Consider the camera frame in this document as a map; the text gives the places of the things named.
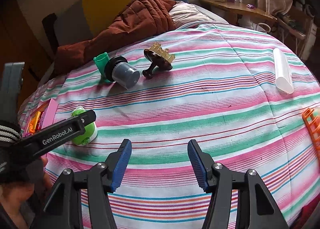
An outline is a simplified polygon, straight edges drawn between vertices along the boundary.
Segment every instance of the headboard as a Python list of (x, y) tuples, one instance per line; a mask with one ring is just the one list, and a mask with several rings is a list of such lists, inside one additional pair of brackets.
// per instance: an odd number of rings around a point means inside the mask
[(106, 29), (130, 0), (80, 0), (59, 17), (46, 16), (42, 24), (56, 53), (58, 46), (90, 40)]

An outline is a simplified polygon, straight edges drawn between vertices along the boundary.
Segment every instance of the pink box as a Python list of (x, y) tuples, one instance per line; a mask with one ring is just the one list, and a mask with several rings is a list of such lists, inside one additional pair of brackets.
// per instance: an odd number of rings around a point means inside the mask
[(30, 135), (29, 133), (29, 124), (31, 119), (36, 115), (36, 113), (44, 112), (43, 117), (41, 118), (41, 127), (40, 129), (43, 129), (51, 124), (53, 124), (54, 116), (56, 114), (58, 108), (58, 103), (54, 99), (49, 99), (48, 101), (44, 102), (41, 106), (39, 106), (36, 110), (34, 110), (28, 117), (27, 125), (25, 127), (25, 130), (23, 132), (23, 137), (26, 137)]

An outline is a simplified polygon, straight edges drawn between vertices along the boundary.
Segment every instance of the screw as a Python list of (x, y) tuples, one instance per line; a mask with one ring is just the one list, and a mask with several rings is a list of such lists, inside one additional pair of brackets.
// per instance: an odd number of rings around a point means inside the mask
[(104, 162), (99, 162), (99, 163), (97, 164), (97, 167), (98, 167), (99, 169), (104, 169), (104, 168), (106, 167), (106, 164), (105, 164)]
[(248, 173), (251, 175), (251, 176), (255, 176), (257, 174), (257, 172), (253, 169), (249, 169), (248, 170)]
[(222, 167), (223, 167), (223, 165), (222, 165), (221, 163), (219, 163), (219, 162), (216, 162), (213, 166), (214, 166), (214, 168), (217, 169), (217, 170), (220, 170), (220, 169), (222, 169)]
[(71, 173), (71, 169), (65, 169), (62, 172), (64, 175), (69, 175)]

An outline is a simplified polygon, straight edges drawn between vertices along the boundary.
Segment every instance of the white plastic tube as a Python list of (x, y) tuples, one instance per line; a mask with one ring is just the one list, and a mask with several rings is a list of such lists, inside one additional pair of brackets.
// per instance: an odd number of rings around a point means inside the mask
[(287, 57), (279, 48), (273, 50), (273, 57), (275, 60), (276, 87), (288, 94), (292, 94), (293, 83)]

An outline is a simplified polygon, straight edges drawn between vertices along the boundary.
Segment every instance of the brown jacket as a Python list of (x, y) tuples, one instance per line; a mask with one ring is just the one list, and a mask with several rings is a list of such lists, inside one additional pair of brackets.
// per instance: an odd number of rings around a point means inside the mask
[(112, 24), (91, 41), (60, 46), (54, 68), (66, 74), (104, 52), (111, 52), (141, 39), (174, 30), (168, 11), (173, 0), (131, 0)]

